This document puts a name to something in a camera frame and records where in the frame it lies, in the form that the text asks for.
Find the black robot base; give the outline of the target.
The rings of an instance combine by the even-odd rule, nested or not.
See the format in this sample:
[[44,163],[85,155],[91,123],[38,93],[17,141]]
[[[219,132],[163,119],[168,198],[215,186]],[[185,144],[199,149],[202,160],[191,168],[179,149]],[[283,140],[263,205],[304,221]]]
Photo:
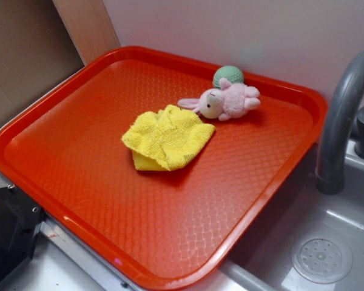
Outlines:
[[0,188],[0,288],[32,260],[43,216],[21,189]]

